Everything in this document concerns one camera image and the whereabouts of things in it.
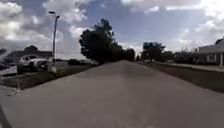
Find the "street lamp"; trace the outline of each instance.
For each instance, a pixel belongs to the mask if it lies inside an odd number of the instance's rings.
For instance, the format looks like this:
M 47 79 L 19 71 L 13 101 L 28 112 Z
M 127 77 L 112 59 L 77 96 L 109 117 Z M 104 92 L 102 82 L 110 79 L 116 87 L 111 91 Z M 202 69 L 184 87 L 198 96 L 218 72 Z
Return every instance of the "street lamp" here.
M 56 14 L 54 11 L 49 11 L 49 14 L 54 15 L 55 17 L 55 23 L 54 23 L 54 33 L 53 33 L 53 51 L 52 51 L 52 56 L 53 56 L 53 66 L 55 66 L 55 38 L 56 38 L 56 32 L 57 32 L 57 22 L 58 19 L 60 18 L 59 15 Z

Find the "sky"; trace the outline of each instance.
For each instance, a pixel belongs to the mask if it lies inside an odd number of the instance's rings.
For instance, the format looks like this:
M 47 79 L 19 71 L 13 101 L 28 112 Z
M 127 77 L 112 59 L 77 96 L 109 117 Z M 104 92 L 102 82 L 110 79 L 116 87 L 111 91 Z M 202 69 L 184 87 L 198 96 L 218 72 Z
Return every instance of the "sky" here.
M 178 51 L 223 38 L 224 0 L 0 0 L 0 48 L 35 45 L 52 49 L 54 16 L 60 15 L 56 57 L 84 58 L 79 37 L 105 18 L 124 48 L 140 53 L 143 42 Z

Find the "road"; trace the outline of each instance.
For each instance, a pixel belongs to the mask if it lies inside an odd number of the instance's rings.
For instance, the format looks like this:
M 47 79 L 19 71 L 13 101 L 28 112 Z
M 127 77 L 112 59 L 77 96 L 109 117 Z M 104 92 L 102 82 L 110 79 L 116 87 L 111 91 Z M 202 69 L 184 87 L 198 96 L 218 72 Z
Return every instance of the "road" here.
M 223 94 L 126 61 L 4 97 L 2 105 L 13 128 L 224 127 Z

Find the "roof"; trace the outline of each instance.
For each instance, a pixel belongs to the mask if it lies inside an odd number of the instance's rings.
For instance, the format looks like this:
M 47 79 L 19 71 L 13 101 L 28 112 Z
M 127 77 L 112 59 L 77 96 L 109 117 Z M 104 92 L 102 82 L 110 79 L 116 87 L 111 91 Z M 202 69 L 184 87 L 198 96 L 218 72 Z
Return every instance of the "roof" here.
M 51 51 L 14 51 L 5 58 L 21 58 L 24 55 L 30 55 L 30 54 L 38 55 L 43 58 L 52 57 Z
M 214 45 L 199 47 L 198 53 L 222 53 L 224 52 L 224 40 L 218 40 Z

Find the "sidewalk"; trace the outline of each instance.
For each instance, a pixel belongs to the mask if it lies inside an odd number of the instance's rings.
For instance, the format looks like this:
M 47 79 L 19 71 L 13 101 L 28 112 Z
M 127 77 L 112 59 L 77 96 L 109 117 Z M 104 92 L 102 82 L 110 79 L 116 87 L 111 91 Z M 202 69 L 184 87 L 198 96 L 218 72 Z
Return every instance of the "sidewalk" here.
M 161 63 L 161 62 L 155 62 L 155 63 L 177 66 L 177 67 L 188 67 L 188 68 L 194 68 L 194 69 L 200 69 L 200 70 L 206 70 L 206 71 L 224 72 L 224 66 L 223 67 L 220 67 L 220 66 L 202 66 L 202 65 L 190 65 L 190 64 L 171 64 L 171 63 Z

